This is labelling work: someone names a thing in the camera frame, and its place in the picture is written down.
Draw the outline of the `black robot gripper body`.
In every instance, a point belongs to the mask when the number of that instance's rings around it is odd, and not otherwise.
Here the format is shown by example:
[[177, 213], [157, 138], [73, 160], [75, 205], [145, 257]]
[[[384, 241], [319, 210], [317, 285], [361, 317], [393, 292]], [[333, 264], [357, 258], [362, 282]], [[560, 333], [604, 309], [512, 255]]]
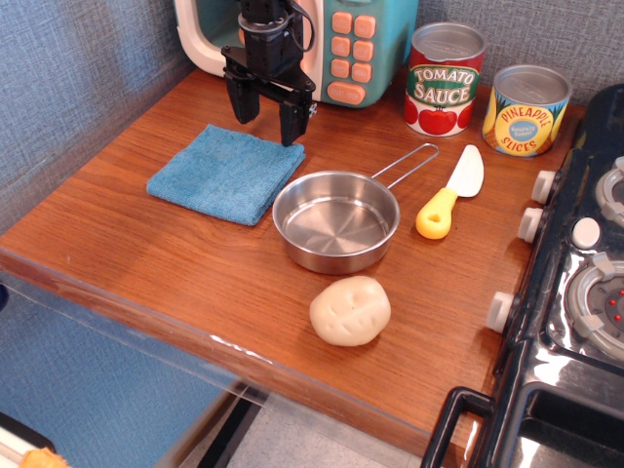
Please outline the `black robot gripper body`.
[[225, 46], [226, 73], [253, 82], [259, 97], [298, 103], [313, 108], [316, 85], [301, 68], [301, 61], [315, 43], [304, 41], [304, 23], [311, 18], [294, 1], [243, 1], [238, 23], [242, 47]]

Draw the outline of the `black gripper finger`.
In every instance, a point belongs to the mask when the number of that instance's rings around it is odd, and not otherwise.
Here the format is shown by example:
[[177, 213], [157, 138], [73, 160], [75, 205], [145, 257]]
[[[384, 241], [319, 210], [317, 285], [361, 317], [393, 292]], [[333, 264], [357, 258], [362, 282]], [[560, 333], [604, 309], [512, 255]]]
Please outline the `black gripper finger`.
[[281, 142], [291, 146], [303, 136], [308, 126], [308, 108], [304, 105], [284, 101], [280, 104]]
[[226, 73], [225, 83], [236, 119], [241, 124], [250, 123], [259, 113], [259, 93], [253, 82]]

